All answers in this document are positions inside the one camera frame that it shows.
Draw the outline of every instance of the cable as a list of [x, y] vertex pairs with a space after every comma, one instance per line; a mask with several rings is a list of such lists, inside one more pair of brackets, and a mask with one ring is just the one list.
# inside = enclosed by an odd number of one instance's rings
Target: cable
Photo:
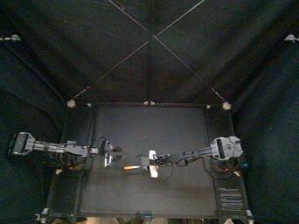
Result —
[[159, 178], [162, 178], [162, 179], [170, 179], [172, 177], [172, 175], [174, 175], [174, 165], [171, 165], [171, 167], [172, 167], [172, 170], [171, 170], [171, 175], [168, 177], [164, 177], [162, 175], [162, 173], [158, 171], [158, 167], [156, 167], [156, 172], [158, 172]]
[[96, 146], [100, 148], [100, 145], [99, 145], [99, 140], [100, 139], [104, 139], [104, 141], [107, 141], [107, 139], [102, 136], [99, 139], [98, 139], [98, 143], [96, 143]]

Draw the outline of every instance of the wire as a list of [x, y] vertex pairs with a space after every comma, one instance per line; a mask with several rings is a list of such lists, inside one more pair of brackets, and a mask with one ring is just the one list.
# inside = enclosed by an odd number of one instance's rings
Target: wire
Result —
[[171, 164], [171, 165], [166, 166], [166, 167], [171, 166], [172, 167], [172, 171], [171, 171], [171, 175], [168, 177], [164, 177], [162, 175], [162, 173], [158, 171], [159, 164], [160, 164], [160, 158], [158, 157], [156, 154], [154, 154], [154, 166], [155, 166], [155, 169], [156, 169], [158, 177], [162, 178], [162, 179], [170, 179], [172, 177], [172, 175], [174, 175], [174, 165]]
[[172, 177], [172, 175], [174, 175], [174, 165], [171, 165], [171, 167], [172, 167], [172, 170], [171, 170], [171, 175], [168, 177], [164, 177], [162, 175], [162, 173], [158, 171], [158, 167], [156, 167], [156, 172], [158, 172], [159, 178], [162, 178], [162, 179], [170, 179]]
[[104, 139], [104, 141], [107, 141], [107, 139], [102, 136], [99, 139], [98, 139], [98, 144], [96, 144], [96, 146], [100, 148], [100, 145], [99, 145], [99, 140], [100, 139]]

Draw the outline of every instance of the black ceiling fabric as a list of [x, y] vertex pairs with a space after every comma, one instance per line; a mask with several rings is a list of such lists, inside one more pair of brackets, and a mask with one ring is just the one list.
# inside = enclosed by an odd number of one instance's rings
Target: black ceiling fabric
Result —
[[230, 101], [298, 19], [294, 0], [2, 2], [80, 102]]

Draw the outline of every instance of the metal frame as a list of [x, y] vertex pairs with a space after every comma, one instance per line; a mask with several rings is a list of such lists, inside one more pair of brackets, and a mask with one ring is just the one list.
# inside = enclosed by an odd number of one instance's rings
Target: metal frame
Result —
[[[143, 103], [130, 103], [130, 102], [123, 102], [123, 103], [114, 103], [114, 102], [100, 102], [95, 105], [99, 106], [123, 106], [123, 107], [175, 107], [175, 108], [205, 108], [205, 119], [206, 119], [206, 129], [207, 129], [207, 145], [210, 145], [211, 140], [214, 139], [215, 136], [211, 135], [211, 119], [213, 115], [210, 114], [210, 110], [207, 109], [207, 105], [196, 104], [196, 103], [156, 103], [155, 105], [144, 105]], [[215, 104], [211, 105], [214, 108], [222, 108], [222, 104]], [[92, 130], [94, 130], [94, 107], [90, 108], [90, 126], [88, 126], [88, 142], [91, 143], [91, 138], [92, 138]], [[229, 131], [231, 135], [235, 134], [234, 126], [233, 126], [233, 119], [231, 119], [231, 113], [230, 111], [226, 111], [223, 109], [223, 113], [227, 114], [229, 116]], [[205, 167], [206, 170], [211, 170], [210, 168], [210, 160], [205, 159]], [[155, 214], [154, 217], [159, 218], [186, 218], [186, 219], [219, 219], [219, 223], [225, 223], [229, 218], [234, 219], [241, 219], [242, 221], [249, 220], [247, 216], [247, 209], [249, 209], [249, 199], [246, 195], [246, 187], [245, 187], [245, 181], [243, 178], [239, 178], [238, 186], [239, 190], [242, 192], [242, 200], [243, 200], [243, 210], [239, 213], [229, 214], [222, 211], [222, 206], [221, 206], [221, 191], [219, 191], [219, 186], [226, 183], [231, 183], [231, 175], [218, 175], [210, 172], [210, 175], [213, 176], [213, 181], [214, 181], [214, 186], [215, 186], [215, 195], [217, 195], [217, 207], [218, 211], [215, 215], [200, 215], [200, 216], [188, 216], [188, 217], [182, 217], [180, 215], [163, 215], [163, 214]], [[48, 215], [48, 221], [47, 223], [52, 223], [52, 220], [55, 217], [67, 217], [71, 223], [76, 223], [76, 218], [78, 217], [114, 217], [114, 218], [143, 218], [148, 217], [148, 213], [80, 213], [80, 196], [82, 196], [82, 188], [84, 185], [84, 179], [86, 179], [86, 172], [83, 171], [82, 174], [79, 175], [79, 185], [78, 185], [78, 190], [76, 190], [76, 198], [74, 202], [74, 208], [71, 213], [58, 213], [59, 211], [52, 211], [50, 210], [50, 215]], [[52, 208], [52, 196], [55, 192], [55, 184], [58, 180], [58, 175], [54, 175], [52, 183], [51, 183], [51, 192], [50, 192], [50, 198], [47, 201], [47, 207]]]

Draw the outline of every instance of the black enclosure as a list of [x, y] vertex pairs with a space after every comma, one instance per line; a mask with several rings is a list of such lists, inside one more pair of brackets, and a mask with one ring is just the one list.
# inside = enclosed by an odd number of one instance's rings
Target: black enclosure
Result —
[[[299, 223], [298, 21], [298, 0], [0, 0], [0, 223], [36, 223], [47, 200], [62, 216], [140, 210], [225, 219], [213, 197], [229, 182], [211, 182], [203, 161], [154, 182], [120, 170], [138, 153], [203, 147], [233, 127], [255, 220]], [[52, 179], [44, 154], [7, 157], [20, 131], [52, 143], [106, 135], [130, 153], [110, 170], [95, 159], [90, 175]]]

